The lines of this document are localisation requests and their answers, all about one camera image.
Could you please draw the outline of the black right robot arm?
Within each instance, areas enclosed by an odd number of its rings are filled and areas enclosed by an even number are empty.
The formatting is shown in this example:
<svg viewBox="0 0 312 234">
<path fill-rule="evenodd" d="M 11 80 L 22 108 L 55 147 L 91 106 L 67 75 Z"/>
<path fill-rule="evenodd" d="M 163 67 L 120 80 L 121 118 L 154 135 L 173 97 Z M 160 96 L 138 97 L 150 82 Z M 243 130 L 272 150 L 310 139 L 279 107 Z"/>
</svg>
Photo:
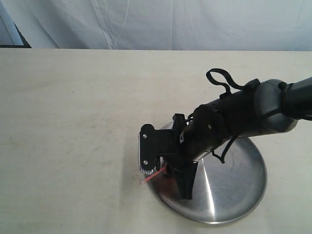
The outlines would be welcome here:
<svg viewBox="0 0 312 234">
<path fill-rule="evenodd" d="M 270 79 L 198 106 L 179 133 L 181 163 L 172 165 L 180 199 L 191 200 L 198 161 L 213 154 L 221 163 L 239 137 L 285 133 L 312 119 L 312 79 L 287 84 Z"/>
</svg>

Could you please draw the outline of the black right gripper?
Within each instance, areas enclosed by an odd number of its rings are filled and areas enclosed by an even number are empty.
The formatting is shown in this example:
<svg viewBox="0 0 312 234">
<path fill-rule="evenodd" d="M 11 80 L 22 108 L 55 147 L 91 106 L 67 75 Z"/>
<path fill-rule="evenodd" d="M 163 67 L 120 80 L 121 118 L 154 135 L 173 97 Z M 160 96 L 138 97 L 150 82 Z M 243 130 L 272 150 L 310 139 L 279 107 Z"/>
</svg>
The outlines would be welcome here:
<svg viewBox="0 0 312 234">
<path fill-rule="evenodd" d="M 198 161 L 205 152 L 218 148 L 231 134 L 221 110 L 214 107 L 197 107 L 189 124 L 184 114 L 173 115 L 177 156 L 168 158 L 180 199 L 193 199 L 193 186 Z"/>
</svg>

